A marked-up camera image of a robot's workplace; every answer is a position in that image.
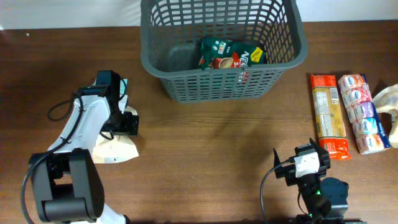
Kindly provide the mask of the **beige paper bag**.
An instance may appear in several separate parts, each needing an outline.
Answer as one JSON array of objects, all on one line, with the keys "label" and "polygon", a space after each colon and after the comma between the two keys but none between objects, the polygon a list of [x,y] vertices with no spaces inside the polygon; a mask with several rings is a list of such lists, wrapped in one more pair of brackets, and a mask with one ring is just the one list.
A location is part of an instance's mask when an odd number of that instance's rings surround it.
[{"label": "beige paper bag", "polygon": [[128,136],[116,136],[113,140],[106,140],[98,135],[92,153],[95,164],[122,163],[138,156],[139,151]]}]

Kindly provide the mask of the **teal snack packet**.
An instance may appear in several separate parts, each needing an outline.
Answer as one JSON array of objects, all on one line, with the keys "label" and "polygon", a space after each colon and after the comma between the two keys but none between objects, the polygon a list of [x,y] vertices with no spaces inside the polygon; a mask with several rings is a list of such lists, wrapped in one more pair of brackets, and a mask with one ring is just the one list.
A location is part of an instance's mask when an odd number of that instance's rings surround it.
[{"label": "teal snack packet", "polygon": [[121,79],[121,96],[119,97],[119,99],[122,100],[126,94],[127,94],[127,79],[122,78]]}]

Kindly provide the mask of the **green coffee mix bag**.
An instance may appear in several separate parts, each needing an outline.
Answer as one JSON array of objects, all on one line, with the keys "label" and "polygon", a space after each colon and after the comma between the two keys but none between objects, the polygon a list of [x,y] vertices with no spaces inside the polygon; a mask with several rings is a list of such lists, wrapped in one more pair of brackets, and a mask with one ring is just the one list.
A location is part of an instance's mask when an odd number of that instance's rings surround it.
[{"label": "green coffee mix bag", "polygon": [[205,37],[198,66],[202,70],[240,68],[264,64],[266,57],[265,48],[255,42]]}]

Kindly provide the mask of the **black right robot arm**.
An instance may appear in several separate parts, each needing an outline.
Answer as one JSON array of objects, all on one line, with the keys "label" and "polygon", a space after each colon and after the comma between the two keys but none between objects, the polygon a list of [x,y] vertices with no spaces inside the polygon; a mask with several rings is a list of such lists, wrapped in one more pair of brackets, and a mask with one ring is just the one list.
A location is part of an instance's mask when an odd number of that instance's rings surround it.
[{"label": "black right robot arm", "polygon": [[345,219],[348,210],[349,185],[334,177],[327,177],[331,167],[329,152],[314,140],[295,148],[295,154],[285,161],[276,150],[271,171],[288,186],[298,187],[298,200],[303,200],[306,211],[297,215],[292,223],[299,224],[355,224],[358,219]]}]

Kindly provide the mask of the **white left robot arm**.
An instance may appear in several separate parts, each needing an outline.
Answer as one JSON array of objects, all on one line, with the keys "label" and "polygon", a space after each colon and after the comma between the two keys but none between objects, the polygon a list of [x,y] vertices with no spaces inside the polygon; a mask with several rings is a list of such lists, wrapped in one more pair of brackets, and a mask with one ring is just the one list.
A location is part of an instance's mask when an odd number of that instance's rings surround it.
[{"label": "white left robot arm", "polygon": [[100,70],[94,84],[79,88],[66,101],[68,121],[62,133],[46,152],[29,159],[20,192],[27,223],[33,222],[25,202],[28,182],[44,223],[130,222],[106,204],[93,159],[103,153],[98,138],[107,144],[138,134],[139,115],[127,105],[127,83],[112,70]]}]

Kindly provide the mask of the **multicolour tissue pack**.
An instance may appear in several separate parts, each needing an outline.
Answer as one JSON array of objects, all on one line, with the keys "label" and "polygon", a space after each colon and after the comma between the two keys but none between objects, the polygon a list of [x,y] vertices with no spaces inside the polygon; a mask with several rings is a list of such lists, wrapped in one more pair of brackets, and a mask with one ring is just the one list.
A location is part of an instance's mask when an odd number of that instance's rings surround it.
[{"label": "multicolour tissue pack", "polygon": [[366,77],[363,74],[343,75],[338,86],[359,152],[371,154],[390,149]]}]

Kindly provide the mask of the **orange biscuit package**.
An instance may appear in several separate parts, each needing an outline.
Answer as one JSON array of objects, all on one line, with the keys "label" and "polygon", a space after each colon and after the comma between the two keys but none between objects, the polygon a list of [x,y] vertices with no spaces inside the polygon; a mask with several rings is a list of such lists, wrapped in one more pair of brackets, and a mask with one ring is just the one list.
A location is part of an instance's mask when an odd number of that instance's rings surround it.
[{"label": "orange biscuit package", "polygon": [[319,145],[331,159],[351,159],[334,75],[310,75]]}]

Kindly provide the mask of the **crumpled beige bag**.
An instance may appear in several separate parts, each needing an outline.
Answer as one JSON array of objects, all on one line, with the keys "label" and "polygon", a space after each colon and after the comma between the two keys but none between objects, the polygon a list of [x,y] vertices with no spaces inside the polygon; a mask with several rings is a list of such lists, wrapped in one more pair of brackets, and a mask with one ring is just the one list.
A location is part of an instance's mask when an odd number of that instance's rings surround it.
[{"label": "crumpled beige bag", "polygon": [[393,148],[397,148],[397,84],[380,91],[373,103],[378,113],[387,113],[392,117],[392,128],[389,133],[389,142]]}]

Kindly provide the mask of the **grey plastic basket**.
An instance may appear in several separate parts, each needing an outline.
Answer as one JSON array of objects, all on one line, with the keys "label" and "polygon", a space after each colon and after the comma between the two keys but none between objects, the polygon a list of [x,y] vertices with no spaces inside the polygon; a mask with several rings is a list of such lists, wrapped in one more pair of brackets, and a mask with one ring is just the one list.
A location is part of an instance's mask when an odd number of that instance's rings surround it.
[{"label": "grey plastic basket", "polygon": [[[240,68],[206,63],[200,49],[230,57],[229,40],[264,52],[257,65],[243,52]],[[308,53],[295,0],[280,1],[142,1],[141,62],[180,103],[259,98]]]}]

